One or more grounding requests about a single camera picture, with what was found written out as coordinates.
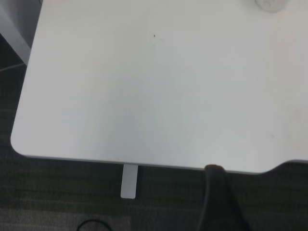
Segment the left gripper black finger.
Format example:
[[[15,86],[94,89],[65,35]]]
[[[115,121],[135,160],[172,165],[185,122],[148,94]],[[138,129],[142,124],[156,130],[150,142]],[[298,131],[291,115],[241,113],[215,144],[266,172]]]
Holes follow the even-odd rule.
[[[252,228],[239,206],[227,172],[221,166],[207,165],[205,193],[198,231],[250,231]]]

